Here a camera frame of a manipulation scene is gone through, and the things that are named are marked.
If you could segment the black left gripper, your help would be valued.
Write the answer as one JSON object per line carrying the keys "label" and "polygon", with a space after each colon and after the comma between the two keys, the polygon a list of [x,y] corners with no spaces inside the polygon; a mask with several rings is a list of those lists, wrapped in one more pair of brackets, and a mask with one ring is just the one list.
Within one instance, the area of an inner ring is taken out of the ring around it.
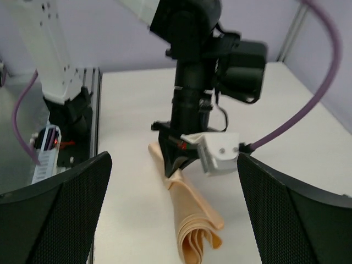
{"label": "black left gripper", "polygon": [[183,170],[197,159],[227,160],[228,133],[212,127],[205,131],[184,134],[171,127],[169,122],[156,121],[152,131],[159,132],[158,140],[150,144],[150,154],[164,163],[167,178],[178,169]]}

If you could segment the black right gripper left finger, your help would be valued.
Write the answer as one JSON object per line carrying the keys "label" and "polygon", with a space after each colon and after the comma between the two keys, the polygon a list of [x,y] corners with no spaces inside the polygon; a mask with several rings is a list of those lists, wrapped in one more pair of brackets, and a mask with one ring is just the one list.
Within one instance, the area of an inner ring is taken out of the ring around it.
{"label": "black right gripper left finger", "polygon": [[108,152],[1,195],[1,263],[86,263],[112,170]]}

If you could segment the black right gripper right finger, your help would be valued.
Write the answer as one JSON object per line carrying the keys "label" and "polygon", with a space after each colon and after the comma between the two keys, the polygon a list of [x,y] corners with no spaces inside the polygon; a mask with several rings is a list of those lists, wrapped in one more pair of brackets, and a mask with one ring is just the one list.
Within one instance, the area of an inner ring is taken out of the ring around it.
{"label": "black right gripper right finger", "polygon": [[262,263],[351,263],[351,197],[240,153],[239,179]]}

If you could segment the peach satin napkin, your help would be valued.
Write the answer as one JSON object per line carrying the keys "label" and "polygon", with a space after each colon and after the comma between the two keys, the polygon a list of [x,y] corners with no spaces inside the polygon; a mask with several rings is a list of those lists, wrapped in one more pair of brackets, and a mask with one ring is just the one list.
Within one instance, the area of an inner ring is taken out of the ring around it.
{"label": "peach satin napkin", "polygon": [[170,194],[179,257],[182,263],[202,263],[204,241],[207,241],[212,249],[222,246],[223,241],[217,232],[224,228],[224,219],[181,169],[177,169],[171,177],[166,177],[159,143],[150,143],[148,151],[164,187]]}

